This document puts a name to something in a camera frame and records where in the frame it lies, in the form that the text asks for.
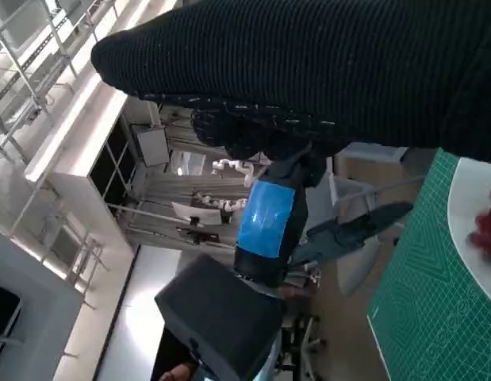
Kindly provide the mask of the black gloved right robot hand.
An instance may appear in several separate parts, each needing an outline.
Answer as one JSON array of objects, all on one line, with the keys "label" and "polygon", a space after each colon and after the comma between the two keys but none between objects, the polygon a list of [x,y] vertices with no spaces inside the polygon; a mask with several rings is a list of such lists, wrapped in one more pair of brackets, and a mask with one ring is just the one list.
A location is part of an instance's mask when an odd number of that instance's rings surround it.
[{"label": "black gloved right robot hand", "polygon": [[191,110],[234,159],[363,142],[491,163],[491,1],[200,1],[100,40],[91,62]]}]

